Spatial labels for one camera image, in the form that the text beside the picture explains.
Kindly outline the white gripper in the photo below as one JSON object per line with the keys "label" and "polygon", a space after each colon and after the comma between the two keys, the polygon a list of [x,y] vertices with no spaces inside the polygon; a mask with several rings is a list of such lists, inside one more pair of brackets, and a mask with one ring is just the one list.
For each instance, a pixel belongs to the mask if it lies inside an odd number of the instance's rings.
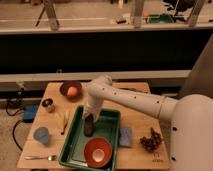
{"label": "white gripper", "polygon": [[88,96],[83,110],[83,119],[86,119],[89,115],[93,116],[93,121],[96,122],[99,118],[103,105],[103,99]]}

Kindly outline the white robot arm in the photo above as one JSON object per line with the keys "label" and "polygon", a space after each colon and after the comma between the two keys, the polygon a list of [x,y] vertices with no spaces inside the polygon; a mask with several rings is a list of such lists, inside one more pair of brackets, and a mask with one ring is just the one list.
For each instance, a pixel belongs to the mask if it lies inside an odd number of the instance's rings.
{"label": "white robot arm", "polygon": [[213,171],[213,99],[192,94],[174,98],[123,90],[102,75],[86,84],[83,118],[99,119],[104,100],[171,123],[170,171]]}

